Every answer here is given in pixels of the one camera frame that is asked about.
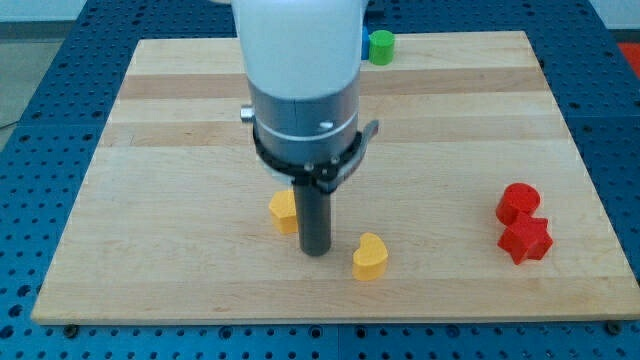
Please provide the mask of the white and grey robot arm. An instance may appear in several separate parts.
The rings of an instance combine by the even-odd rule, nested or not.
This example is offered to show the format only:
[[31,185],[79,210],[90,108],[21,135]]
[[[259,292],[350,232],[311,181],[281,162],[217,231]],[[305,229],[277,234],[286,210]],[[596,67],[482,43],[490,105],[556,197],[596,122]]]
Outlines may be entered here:
[[331,194],[359,167],[378,121],[358,126],[362,0],[232,0],[256,152],[294,191],[299,244],[331,247]]

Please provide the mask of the black clamp ring mount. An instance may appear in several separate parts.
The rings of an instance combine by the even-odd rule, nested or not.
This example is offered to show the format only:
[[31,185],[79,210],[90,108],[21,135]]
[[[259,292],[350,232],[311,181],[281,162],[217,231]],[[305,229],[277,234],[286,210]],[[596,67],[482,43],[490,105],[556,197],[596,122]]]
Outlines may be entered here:
[[252,131],[256,154],[275,178],[294,186],[311,186],[321,193],[333,193],[359,167],[365,157],[369,141],[379,132],[379,121],[372,120],[362,131],[357,131],[353,142],[339,155],[323,163],[295,165],[270,153]]

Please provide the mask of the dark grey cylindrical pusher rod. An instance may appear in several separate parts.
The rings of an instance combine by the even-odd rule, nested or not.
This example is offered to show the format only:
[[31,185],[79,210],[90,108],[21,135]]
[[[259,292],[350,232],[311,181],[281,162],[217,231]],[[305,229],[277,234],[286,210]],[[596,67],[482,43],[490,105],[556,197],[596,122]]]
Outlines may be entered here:
[[295,185],[293,191],[300,249],[308,256],[322,256],[331,248],[330,195],[311,185]]

